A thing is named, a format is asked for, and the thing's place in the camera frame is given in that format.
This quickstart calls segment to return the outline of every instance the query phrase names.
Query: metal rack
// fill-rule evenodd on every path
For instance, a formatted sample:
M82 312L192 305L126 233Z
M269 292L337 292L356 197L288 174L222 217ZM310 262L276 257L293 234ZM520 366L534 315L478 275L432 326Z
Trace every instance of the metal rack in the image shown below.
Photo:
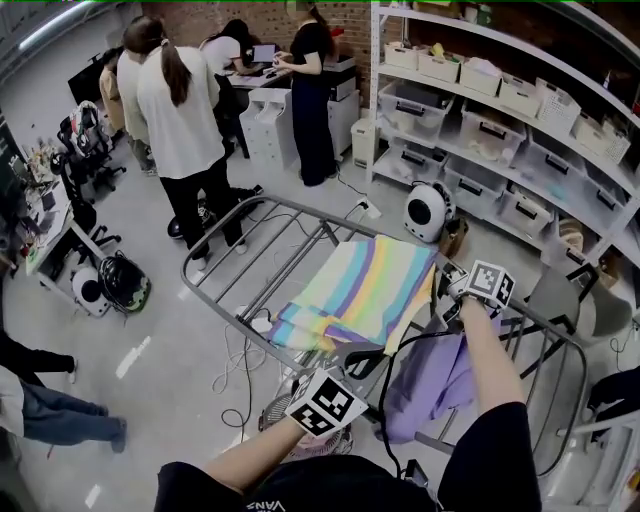
M261 211L264 211L265 213L262 214L262 216L257 221L255 221L248 229L246 229L243 236L233 246L229 247L222 255L222 257L220 257L215 263L213 263L213 265L211 265L204 274L199 274L198 278L195 281L191 281L187 277L187 266L191 261L192 256L202 247L204 247L205 244L208 244L214 236L219 234L221 229L230 220L236 217L241 217L243 215L243 212L245 211L245 208L255 203L264 203ZM274 215L282 215L283 212L285 212L288 216L288 220L281 226L279 226L276 229L275 233L263 245L261 245L257 249L253 249L253 255L248 258L248 261L242 266L242 268L236 273L236 275L229 279L228 282L225 282L225 284L220 285L221 289L216 290L215 296L205 292L202 285L218 268L220 268L221 264L227 259L234 248L246 237L250 236L254 231L256 231L260 226L264 226L265 221L270 220ZM313 220L316 224L315 228L313 228L312 231L306 235L304 241L297 247L297 249L287 259L287 261L276 270L271 278L266 281L264 286L257 294L255 294L252 298L246 297L248 302L244 302L243 298L243 303L248 304L248 306L242 313L234 315L229 310L225 309L220 304L220 301L225 296L227 296L232 288L238 286L240 279L247 273L247 271L251 269L252 265L254 265L270 247L273 248L274 243L282 236L282 234L294 222L296 222L296 220L301 220L302 218ZM266 339L262 334L256 332L252 328L251 322L256 317L256 315L258 315L260 310L265 307L269 299L287 280L287 278L296 269L296 267L298 267L298 265L305 259L305 257L307 257L309 253L314 249L314 247L317 246L320 240L328 239L334 246L337 246L340 242L350 241L355 236L375 237L378 234L380 233L368 227L356 224L354 222L336 217L328 213L321 212L314 208L297 204L286 199L274 196L259 196L248 199L240 205L236 206L231 212L229 212L228 215L226 215L220 222L218 222L212 229L207 232L207 234L189 252L189 255L182 265L181 276L185 285L199 299L201 299L205 304L207 304L209 307L211 307L211 309L219 314L224 320L229 322L229 324L231 324L235 329L240 331L240 333L246 336L252 343L255 343L263 350L265 350L265 352L291 368L291 370L293 370L292 378L295 378L295 374L309 368L322 366L327 369L336 369L337 374L341 377L343 382L345 382L346 385L350 386L356 394L358 394L363 400L366 401L367 397L370 395L379 378L385 373L388 366L389 358L382 354L383 347L374 345L372 343L346 343L342 344L336 351L332 353L310 352L305 354L306 357L303 357L300 359L300 361L297 361L294 360L294 358L292 358L291 355L287 353L287 351L275 345L272 345L269 340ZM437 268L442 268L442 266L447 261L448 260L444 256L438 254L436 258ZM437 300L435 293L436 289L437 282L434 281L432 308L435 307L435 301ZM561 446L559 448L557 456L553 458L553 461L548 467L539 470L539 476L542 477L548 475L555 468L567 447L567 443L571 436L577 413L585 392L587 382L587 362L584 352L580 347L579 341L575 336L566 334L560 328L551 324L544 318L541 318L534 311L531 311L524 304L516 300L511 301L509 310L510 313L508 316L510 316L512 327L508 333L508 337L506 340L506 349L509 350L512 341L515 339L512 354L513 359L515 359L515 356L518 352L518 347L526 338L526 333L524 332L525 324L529 325L531 323L534 326L537 326L539 328L539 331L541 330L544 333L544 341L542 343L540 358L538 359L538 362L534 364L534 377L529 392L527 405L529 405L529 403L531 402L531 398L535 393L539 381L540 368L545 364L545 359L542 357L542 355L545 352L547 341L563 340L565 342L564 351L562 354L562 362L560 364L558 377L555 382L553 398L549 405L543 428L540 430L540 435L538 436L538 438L532 439L532 446L535 446L536 449L540 445L540 439L545 427L547 426L551 410L554 405L554 400L564 374L567 352L569 350L574 351L578 355L578 359L582 369L579 392L577 393L577 396L575 397L575 400L572 404L571 415L569 418L569 422L566 425L566 434L562 438ZM420 326L416 323L412 323L410 327L418 330L419 332L432 332L431 329L437 329L437 320L436 317L432 317L426 327ZM376 409L376 407L370 404L370 408L365 416L370 421L377 422L379 414L380 413ZM446 442L445 436L451 428L455 417L456 411L453 411L449 419L447 420L445 427L437 437L431 437L423 433L418 433L416 435L416 441L444 453L452 453L454 445Z

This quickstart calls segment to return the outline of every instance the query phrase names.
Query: monitor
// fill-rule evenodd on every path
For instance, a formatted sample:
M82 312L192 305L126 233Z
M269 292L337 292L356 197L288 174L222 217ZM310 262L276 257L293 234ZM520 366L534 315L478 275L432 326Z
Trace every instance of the monitor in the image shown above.
M275 53L275 44L257 44L253 47L253 62L265 62L271 64Z

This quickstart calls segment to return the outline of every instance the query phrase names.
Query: rainbow striped cloth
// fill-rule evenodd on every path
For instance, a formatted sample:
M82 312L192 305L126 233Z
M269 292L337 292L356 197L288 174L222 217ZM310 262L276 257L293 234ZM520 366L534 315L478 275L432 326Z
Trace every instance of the rainbow striped cloth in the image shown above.
M342 242L304 291L275 316L268 338L294 350L370 341L397 351L429 302L436 253L387 236Z

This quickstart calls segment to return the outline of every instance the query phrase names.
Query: black office chair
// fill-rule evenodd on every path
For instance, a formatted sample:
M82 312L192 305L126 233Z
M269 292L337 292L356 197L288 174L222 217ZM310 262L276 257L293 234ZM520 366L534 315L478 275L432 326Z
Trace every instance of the black office chair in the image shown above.
M90 235L91 240L98 246L102 247L109 242L115 241L116 243L120 243L122 241L122 237L119 235L110 235L104 236L107 232L107 226L99 225L96 230L91 234L91 231L97 224L98 215L96 210L91 204L85 201L82 198L82 193L80 192L80 187L76 185L69 177L70 165L68 156L64 153L58 153L51 157L51 172L55 175L59 175L62 178L62 183L64 185L65 191L67 192L67 197L71 202L71 208L73 208L73 218L75 222L82 228L82 230ZM66 257L69 250L74 250L80 254L79 263L82 264L85 262L87 258L91 262L94 268L97 268L95 255L83 242L78 238L75 233L68 233L68 235L72 235L70 238L70 242L66 244L58 244L66 247L66 250L62 250L62 253L59 254L63 258Z
M87 120L86 124L90 125L91 121ZM99 126L89 126L89 130L92 130L95 134L95 140L91 140L92 137L89 137L91 135L89 132L80 135L78 146L81 147L83 153L80 154L71 139L73 134L71 120L66 117L60 122L60 131L57 136L58 140L67 149L67 156L72 170L71 177L78 185L83 185L90 180L95 190L100 187L107 187L113 192L116 187L111 182L112 178L118 172L127 172L127 169L125 167L107 167L105 165L105 162L111 161L107 142L104 140Z

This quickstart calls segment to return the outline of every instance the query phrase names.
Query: black pants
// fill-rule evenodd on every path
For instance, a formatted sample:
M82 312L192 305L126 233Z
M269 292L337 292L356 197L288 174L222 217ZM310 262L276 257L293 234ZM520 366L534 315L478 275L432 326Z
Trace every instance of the black pants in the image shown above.
M327 111L329 92L323 84L293 79L293 135L300 155L302 181L308 187L320 185L336 170Z
M204 236L204 229L198 215L198 192L204 190L211 211L220 220L238 204L236 194L231 191L227 180L227 162L221 158L206 171L186 178L160 178L167 197L180 224L187 247L191 249ZM242 236L239 220L228 222L224 229L227 245L233 245ZM194 259L207 255L204 247L194 254Z
M625 372L614 373L600 380L589 396L587 407L597 409L602 404L621 402L602 411L596 421L617 418L623 414L640 410L640 366ZM605 431L594 432L592 439L596 440Z
M46 350L31 350L0 330L0 365L27 384L45 387L36 373L71 373L75 362L71 356L61 356Z

